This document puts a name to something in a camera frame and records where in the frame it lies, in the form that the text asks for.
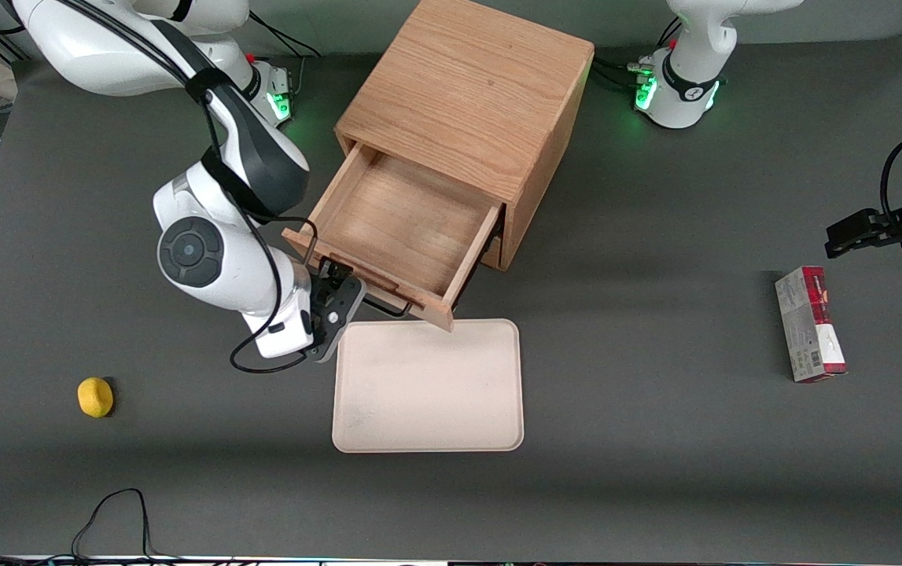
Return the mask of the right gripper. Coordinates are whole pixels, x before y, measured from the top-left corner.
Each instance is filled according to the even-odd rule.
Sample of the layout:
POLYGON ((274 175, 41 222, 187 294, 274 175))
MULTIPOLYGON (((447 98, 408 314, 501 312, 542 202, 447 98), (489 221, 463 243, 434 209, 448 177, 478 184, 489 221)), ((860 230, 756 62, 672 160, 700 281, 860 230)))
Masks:
POLYGON ((352 267, 331 257, 321 258, 318 271, 296 266, 289 298, 268 325, 266 318, 243 315, 250 329, 259 331, 254 344, 261 357, 296 354, 309 362, 329 361, 366 296, 364 282, 353 274, 352 267))

